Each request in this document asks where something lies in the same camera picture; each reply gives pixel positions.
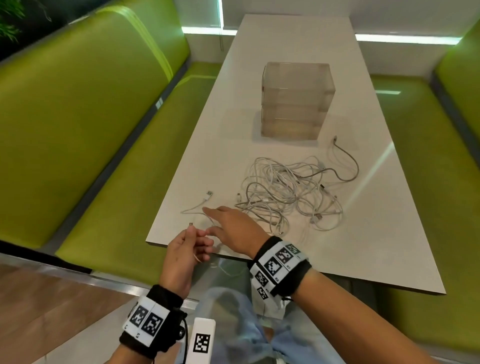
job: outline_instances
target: green seat cushion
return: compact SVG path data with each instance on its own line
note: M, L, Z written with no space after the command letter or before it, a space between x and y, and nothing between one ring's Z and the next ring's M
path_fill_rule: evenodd
M480 21L449 50L435 71L480 139Z
M480 352L480 170L425 81L373 76L447 295L379 289L381 313L419 342Z
M176 71L188 56L171 0L131 1ZM0 240L48 241L167 85L119 14L68 26L0 67Z
M219 70L217 64L194 63L184 78L216 76ZM145 239L214 82L190 77L173 90L57 256L147 284L157 282L166 250Z

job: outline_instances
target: stacked plastic container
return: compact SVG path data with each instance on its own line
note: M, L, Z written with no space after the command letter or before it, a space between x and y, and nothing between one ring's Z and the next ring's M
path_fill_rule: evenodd
M268 62L262 79L262 135L317 139L334 94L328 64Z

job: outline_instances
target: person's right hand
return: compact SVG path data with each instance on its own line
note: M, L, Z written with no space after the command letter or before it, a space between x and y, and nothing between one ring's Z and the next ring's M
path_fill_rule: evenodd
M215 209L204 207L203 211L222 226L212 226L205 230L206 234L216 236L234 252L248 255L251 259L270 238L260 225L239 210L220 206Z

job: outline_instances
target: forearm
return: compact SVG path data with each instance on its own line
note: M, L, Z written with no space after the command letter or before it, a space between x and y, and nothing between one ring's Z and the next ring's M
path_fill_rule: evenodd
M123 346L122 344L115 350L108 364L151 364L152 360L140 355L137 352Z
M371 308L311 269L292 299L347 364L434 364Z

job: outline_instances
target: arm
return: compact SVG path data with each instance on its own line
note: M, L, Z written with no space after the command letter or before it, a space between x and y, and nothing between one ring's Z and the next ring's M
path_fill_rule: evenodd
M158 284L184 300L192 286L193 268L199 261L210 260L212 252L213 240L206 237L205 231L189 226L168 244ZM108 364L150 364L151 362L152 360L147 357L120 344Z
M207 229L237 253L254 258L269 235L246 214L204 207L220 227ZM292 299L347 364L434 364L435 361L368 306L310 269Z

